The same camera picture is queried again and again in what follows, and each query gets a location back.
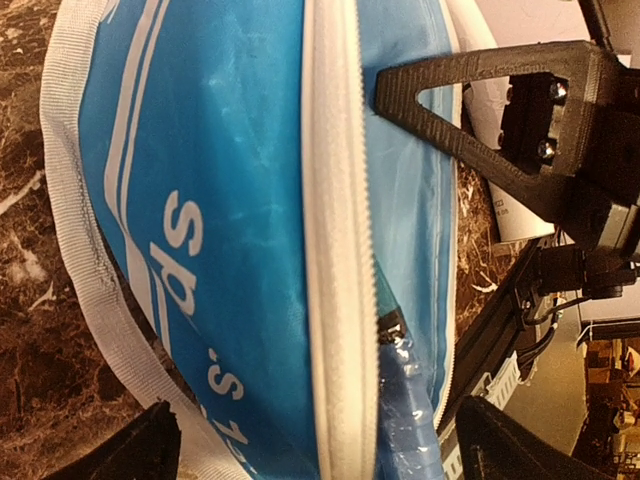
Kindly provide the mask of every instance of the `white cylinder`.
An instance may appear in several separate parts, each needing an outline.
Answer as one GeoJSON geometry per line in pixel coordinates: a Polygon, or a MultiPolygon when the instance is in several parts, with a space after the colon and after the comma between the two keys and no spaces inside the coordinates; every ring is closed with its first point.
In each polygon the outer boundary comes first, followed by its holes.
{"type": "MultiPolygon", "coordinates": [[[[463,52],[497,47],[474,0],[447,0],[447,5],[463,52]]],[[[509,80],[505,77],[473,82],[465,92],[464,101],[476,138],[489,148],[498,148],[508,88],[509,80]]],[[[490,183],[489,187],[502,242],[529,240],[554,232],[553,224],[543,221],[497,186],[490,183]]]]}

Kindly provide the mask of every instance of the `bag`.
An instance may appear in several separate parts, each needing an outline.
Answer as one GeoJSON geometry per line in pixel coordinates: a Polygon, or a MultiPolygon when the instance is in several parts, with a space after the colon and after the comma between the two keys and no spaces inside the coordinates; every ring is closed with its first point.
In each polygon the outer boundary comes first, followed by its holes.
{"type": "MultiPolygon", "coordinates": [[[[438,0],[63,0],[41,96],[63,260],[107,362],[143,406],[171,403],[199,478],[373,476],[374,251],[439,422],[455,166],[370,104],[380,69],[450,53],[451,31],[438,0]]],[[[453,88],[420,101],[459,115],[453,88]]]]}

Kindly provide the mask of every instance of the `blue bag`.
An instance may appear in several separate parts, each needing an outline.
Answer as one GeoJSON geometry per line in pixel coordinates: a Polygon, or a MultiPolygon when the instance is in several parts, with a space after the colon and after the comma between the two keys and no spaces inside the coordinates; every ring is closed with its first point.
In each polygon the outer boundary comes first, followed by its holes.
{"type": "MultiPolygon", "coordinates": [[[[63,1],[41,115],[65,265],[114,372],[171,401],[202,478],[373,476],[373,252],[439,421],[455,169],[371,101],[380,69],[450,53],[442,8],[63,1]],[[204,418],[136,332],[98,225],[204,418]]],[[[457,114],[452,88],[420,101],[457,114]]]]}

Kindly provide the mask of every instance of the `screw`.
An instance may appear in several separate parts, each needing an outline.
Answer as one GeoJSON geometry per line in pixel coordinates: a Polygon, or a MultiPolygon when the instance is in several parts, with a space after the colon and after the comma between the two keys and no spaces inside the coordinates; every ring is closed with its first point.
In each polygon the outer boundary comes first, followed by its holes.
{"type": "Polygon", "coordinates": [[[538,156],[543,160],[551,160],[556,155],[556,146],[549,140],[542,140],[538,144],[538,156]]]}
{"type": "Polygon", "coordinates": [[[564,102],[565,98],[567,98],[567,93],[567,86],[562,82],[553,82],[549,89],[551,100],[556,103],[564,102]]]}

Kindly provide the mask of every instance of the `brown marble surface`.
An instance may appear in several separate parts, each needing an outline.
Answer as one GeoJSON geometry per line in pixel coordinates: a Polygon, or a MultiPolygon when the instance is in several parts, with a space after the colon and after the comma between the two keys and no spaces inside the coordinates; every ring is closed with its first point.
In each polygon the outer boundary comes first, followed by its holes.
{"type": "MultiPolygon", "coordinates": [[[[0,0],[0,480],[41,478],[140,412],[82,318],[47,196],[38,94],[59,1],[0,0]]],[[[485,183],[463,167],[459,207],[461,334],[518,248],[496,249],[485,183]]]]}

